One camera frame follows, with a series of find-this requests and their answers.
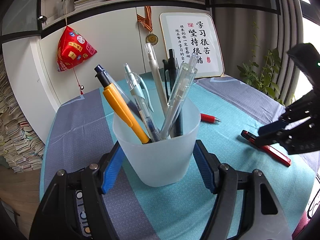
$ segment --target white sign board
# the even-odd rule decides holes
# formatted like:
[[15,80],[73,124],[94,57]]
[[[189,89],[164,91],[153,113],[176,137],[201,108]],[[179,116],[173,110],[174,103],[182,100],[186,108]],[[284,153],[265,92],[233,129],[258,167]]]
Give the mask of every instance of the white sign board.
[[160,15],[167,55],[174,49],[179,65],[199,55],[196,78],[221,76],[222,55],[212,18],[204,13],[162,13]]

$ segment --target wooden floor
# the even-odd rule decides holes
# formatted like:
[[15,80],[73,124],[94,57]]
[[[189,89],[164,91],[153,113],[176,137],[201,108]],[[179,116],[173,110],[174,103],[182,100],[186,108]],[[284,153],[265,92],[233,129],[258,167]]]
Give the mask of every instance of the wooden floor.
[[15,212],[20,231],[28,238],[39,205],[40,169],[14,173],[0,166],[0,198]]

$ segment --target light blue pen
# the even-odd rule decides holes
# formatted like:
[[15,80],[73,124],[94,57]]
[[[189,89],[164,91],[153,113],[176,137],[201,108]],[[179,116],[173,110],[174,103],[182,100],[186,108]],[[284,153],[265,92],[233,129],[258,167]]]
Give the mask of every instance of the light blue pen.
[[[147,131],[150,135],[150,138],[153,142],[160,141],[160,133],[155,125],[155,122],[152,119],[149,109],[153,112],[153,108],[150,102],[150,96],[146,84],[143,79],[134,72],[131,72],[131,69],[128,64],[124,64],[124,69],[126,72],[125,79],[130,89],[130,93],[136,101],[138,111],[142,118],[144,125],[147,128]],[[147,102],[145,95],[143,94],[142,89],[146,91]]]

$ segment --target translucent white cup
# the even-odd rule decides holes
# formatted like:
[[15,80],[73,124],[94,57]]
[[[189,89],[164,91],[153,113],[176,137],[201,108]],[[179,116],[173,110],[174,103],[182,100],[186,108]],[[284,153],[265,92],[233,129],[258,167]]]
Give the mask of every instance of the translucent white cup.
[[[156,90],[149,90],[154,109],[152,116],[161,128],[164,115]],[[143,183],[161,187],[178,182],[187,173],[200,123],[198,108],[186,99],[182,107],[183,135],[149,144],[141,144],[138,137],[117,114],[113,118],[113,132],[134,171]],[[143,123],[136,118],[147,133]]]

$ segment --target pink fabric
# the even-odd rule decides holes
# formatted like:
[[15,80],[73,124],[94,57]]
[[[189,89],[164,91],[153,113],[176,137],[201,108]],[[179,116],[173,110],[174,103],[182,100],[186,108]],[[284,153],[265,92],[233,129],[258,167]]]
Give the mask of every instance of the pink fabric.
[[292,234],[292,239],[295,239],[298,234],[300,234],[300,232],[305,228],[305,226],[308,224],[309,219],[307,217],[307,213],[306,211],[304,211],[304,213],[302,214],[302,217],[299,221],[299,224],[297,225],[296,229],[294,230],[293,234]]

